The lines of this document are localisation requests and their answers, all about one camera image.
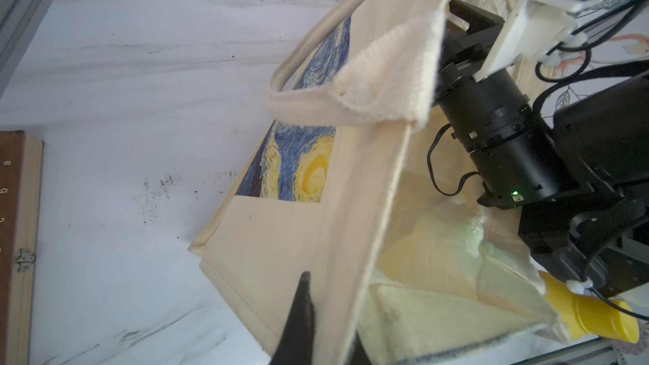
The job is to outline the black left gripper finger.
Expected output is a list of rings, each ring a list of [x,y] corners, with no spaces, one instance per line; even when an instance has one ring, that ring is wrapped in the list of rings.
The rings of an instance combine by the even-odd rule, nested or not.
[[[310,293],[311,274],[300,276],[287,322],[270,365],[308,365],[313,360],[315,312]]]

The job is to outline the orange bottle yellow cap front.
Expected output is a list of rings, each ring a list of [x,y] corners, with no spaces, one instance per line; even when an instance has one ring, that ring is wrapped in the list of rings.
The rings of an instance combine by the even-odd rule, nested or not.
[[[638,320],[613,309],[597,297],[572,293],[564,282],[547,272],[538,274],[546,285],[545,300],[568,325],[571,339],[600,336],[635,344],[640,340]]]

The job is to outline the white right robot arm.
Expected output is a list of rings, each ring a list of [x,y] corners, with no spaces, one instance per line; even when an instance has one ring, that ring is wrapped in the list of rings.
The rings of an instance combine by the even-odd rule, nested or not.
[[[575,82],[617,84],[544,119],[500,70],[474,79],[504,21],[459,0],[450,10],[439,67],[446,130],[483,181],[478,203],[522,212],[518,234],[557,279],[591,281],[605,297],[648,282],[648,64],[610,65]]]

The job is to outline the cream canvas shopping bag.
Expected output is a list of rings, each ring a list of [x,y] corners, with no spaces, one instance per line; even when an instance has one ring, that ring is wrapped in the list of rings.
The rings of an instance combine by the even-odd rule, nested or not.
[[[570,332],[519,216],[424,177],[450,0],[338,0],[270,79],[273,123],[192,244],[270,358],[311,274],[311,364],[434,364]]]

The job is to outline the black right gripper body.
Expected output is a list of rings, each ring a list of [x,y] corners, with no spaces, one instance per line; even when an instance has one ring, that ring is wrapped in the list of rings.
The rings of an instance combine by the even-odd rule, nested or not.
[[[468,23],[466,30],[448,22],[439,63],[436,103],[468,152],[530,152],[537,148],[537,128],[529,98],[504,70],[478,79],[504,20],[461,0],[451,0],[450,13]]]

